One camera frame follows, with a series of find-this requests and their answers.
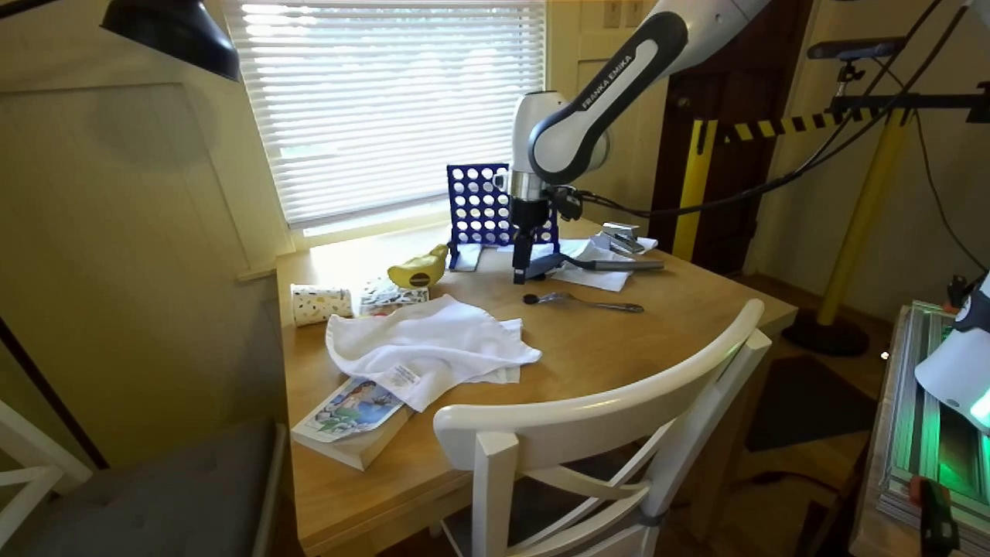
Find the window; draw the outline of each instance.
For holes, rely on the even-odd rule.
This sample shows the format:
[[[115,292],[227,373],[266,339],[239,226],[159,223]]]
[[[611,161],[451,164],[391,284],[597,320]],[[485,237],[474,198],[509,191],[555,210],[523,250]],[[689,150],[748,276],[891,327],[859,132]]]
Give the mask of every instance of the window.
[[[239,0],[228,27],[293,229],[446,203],[546,87],[543,0]]]

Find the white cloth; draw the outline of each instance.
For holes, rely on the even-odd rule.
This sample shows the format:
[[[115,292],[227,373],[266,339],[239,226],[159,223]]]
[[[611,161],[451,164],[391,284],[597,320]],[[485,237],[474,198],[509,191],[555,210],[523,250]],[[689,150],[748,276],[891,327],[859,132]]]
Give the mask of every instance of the white cloth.
[[[523,342],[523,320],[509,320],[501,327]],[[521,365],[492,368],[488,374],[478,377],[474,385],[521,385]]]
[[[529,365],[543,355],[485,310],[454,296],[402,308],[391,317],[332,317],[325,342],[340,373],[372,377],[415,411],[454,385],[485,380],[497,368]]]

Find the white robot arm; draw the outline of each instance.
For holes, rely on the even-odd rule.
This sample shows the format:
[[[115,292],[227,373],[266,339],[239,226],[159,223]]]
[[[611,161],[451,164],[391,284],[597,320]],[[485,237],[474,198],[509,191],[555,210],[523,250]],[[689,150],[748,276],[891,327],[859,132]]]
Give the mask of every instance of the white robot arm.
[[[546,182],[578,179],[593,142],[657,79],[707,61],[764,7],[769,0],[659,0],[578,98],[533,126],[533,173]]]
[[[601,74],[564,101],[552,90],[523,95],[509,176],[516,223],[513,283],[525,283],[533,229],[547,219],[556,190],[604,158],[611,123],[657,80],[707,61],[734,40],[769,0],[659,0]]]

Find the yellow wall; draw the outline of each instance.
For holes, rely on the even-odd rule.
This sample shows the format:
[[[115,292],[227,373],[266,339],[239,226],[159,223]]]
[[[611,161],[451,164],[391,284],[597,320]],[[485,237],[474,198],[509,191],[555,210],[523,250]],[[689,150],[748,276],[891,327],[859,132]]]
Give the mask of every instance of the yellow wall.
[[[101,32],[101,12],[0,23],[0,312],[131,463],[276,415],[287,232],[246,90]]]
[[[930,0],[816,0],[808,47],[819,40],[851,36],[900,36]],[[931,50],[937,32],[959,4],[943,4],[931,25],[915,36],[906,55],[893,64],[900,80],[914,74]],[[986,80],[990,27],[968,16],[959,33],[937,55],[915,94],[978,94]],[[806,59],[792,87],[790,115],[824,112],[836,90],[838,61]],[[943,191],[943,203],[959,235],[990,260],[986,208],[990,208],[990,126],[965,123],[965,112],[923,112],[923,126],[931,152],[931,173]],[[769,195],[761,229],[748,250],[748,273],[769,273],[806,292],[827,292],[833,260],[841,247],[859,182],[875,152],[880,131],[866,132],[854,150],[833,164]],[[824,132],[784,139],[773,173],[792,169],[816,145]],[[953,273],[975,276],[978,269],[953,247],[943,232],[931,191],[915,131],[906,132],[903,158],[880,219],[865,246],[865,258],[851,273],[847,308],[893,320],[910,301],[943,301],[943,284]]]

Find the black cable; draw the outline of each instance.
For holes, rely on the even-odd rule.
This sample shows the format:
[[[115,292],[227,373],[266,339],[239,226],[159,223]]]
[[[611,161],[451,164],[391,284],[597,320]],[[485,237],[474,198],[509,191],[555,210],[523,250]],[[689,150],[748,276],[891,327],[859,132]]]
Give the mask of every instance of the black cable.
[[[811,477],[811,473],[801,473],[801,471],[761,471],[761,473],[734,481],[727,488],[737,491],[737,488],[753,488],[753,487],[773,487],[784,481],[798,481],[798,484],[816,487],[816,488],[836,495],[838,503],[844,503],[841,487],[833,487],[833,484]],[[676,499],[673,510],[684,510],[689,505],[693,505],[693,499]]]
[[[914,40],[914,33],[930,23],[930,16],[937,8],[940,0],[930,4],[930,8],[915,20],[915,25],[910,27],[903,47],[886,61],[886,67],[874,79],[874,84],[866,87],[866,94],[859,94],[858,106],[866,101],[866,95],[875,90],[875,84],[881,80],[881,74],[887,74],[887,67],[893,64],[893,59],[906,50],[906,42]],[[947,40],[953,36],[953,32],[959,27],[964,16],[968,12],[968,7],[959,7],[953,23],[943,27],[940,40],[934,42],[934,50],[930,53],[930,59],[915,67],[915,74],[900,87],[898,95],[891,95],[880,115],[874,120],[866,120],[854,135],[847,135],[841,145],[836,145],[833,152],[827,152],[838,132],[847,126],[847,120],[854,117],[858,106],[851,112],[844,112],[844,117],[838,120],[838,126],[828,132],[828,139],[806,161],[798,164],[795,169],[771,179],[771,182],[761,182],[761,185],[753,185],[753,190],[742,190],[737,195],[727,195],[727,198],[716,198],[716,201],[707,201],[707,203],[689,203],[689,208],[669,208],[669,210],[635,210],[635,208],[625,208],[612,198],[604,198],[604,195],[593,195],[593,191],[575,191],[575,198],[583,201],[592,201],[592,203],[601,203],[601,208],[612,208],[612,210],[622,210],[622,215],[630,215],[630,218],[641,218],[641,219],[669,219],[669,218],[684,218],[684,215],[703,215],[703,210],[718,210],[718,208],[727,208],[727,203],[741,203],[745,198],[754,198],[754,195],[764,195],[764,191],[773,191],[773,190],[784,190],[795,179],[801,179],[806,173],[824,166],[827,161],[833,161],[838,152],[844,152],[847,145],[854,145],[859,135],[866,135],[866,131],[874,131],[881,115],[887,115],[900,98],[906,98],[906,94],[914,90],[914,84],[930,70],[930,64],[937,59],[937,53],[947,47]]]
[[[49,0],[13,0],[13,4],[3,4],[3,7],[0,7],[0,20],[9,20],[9,16],[19,16],[19,12],[28,12],[28,8],[39,8],[39,7],[45,7],[45,4],[49,4]]]
[[[953,229],[953,219],[947,218],[947,208],[943,208],[943,201],[940,201],[940,191],[937,191],[934,173],[931,173],[931,155],[930,155],[930,139],[925,139],[923,112],[915,112],[915,131],[920,131],[920,145],[923,145],[925,182],[930,182],[930,191],[931,191],[937,219],[940,219],[940,226],[947,229],[947,235],[955,242],[955,247],[959,247],[982,273],[986,273],[986,262],[971,254],[971,247],[964,242],[964,235]]]
[[[903,80],[891,67],[886,67],[881,59],[874,55],[874,61],[880,64],[881,74],[887,74],[903,90]]]

